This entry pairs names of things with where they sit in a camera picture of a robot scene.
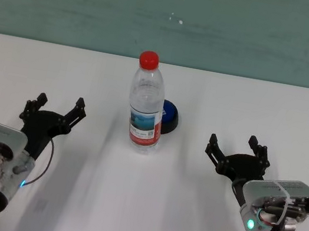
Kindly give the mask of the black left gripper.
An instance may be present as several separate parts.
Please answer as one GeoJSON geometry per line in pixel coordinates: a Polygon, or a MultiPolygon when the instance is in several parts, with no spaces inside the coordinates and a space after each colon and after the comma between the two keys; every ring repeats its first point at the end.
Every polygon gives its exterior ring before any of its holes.
{"type": "Polygon", "coordinates": [[[79,121],[86,117],[83,97],[77,100],[75,107],[66,115],[41,111],[40,108],[47,101],[46,94],[41,93],[37,99],[27,100],[23,112],[19,115],[24,122],[21,131],[28,138],[24,150],[34,160],[37,160],[52,138],[68,134],[79,121]]]}

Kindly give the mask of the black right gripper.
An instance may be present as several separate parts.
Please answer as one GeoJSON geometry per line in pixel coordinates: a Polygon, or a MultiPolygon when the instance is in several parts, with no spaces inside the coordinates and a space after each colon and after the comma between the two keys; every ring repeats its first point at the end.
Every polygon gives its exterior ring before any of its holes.
{"type": "Polygon", "coordinates": [[[242,191],[244,184],[250,180],[262,180],[266,169],[270,166],[267,146],[260,145],[257,137],[253,135],[249,138],[248,144],[254,156],[235,154],[226,157],[218,146],[216,134],[213,133],[205,149],[216,172],[231,180],[232,191],[240,205],[245,203],[242,191]]]}

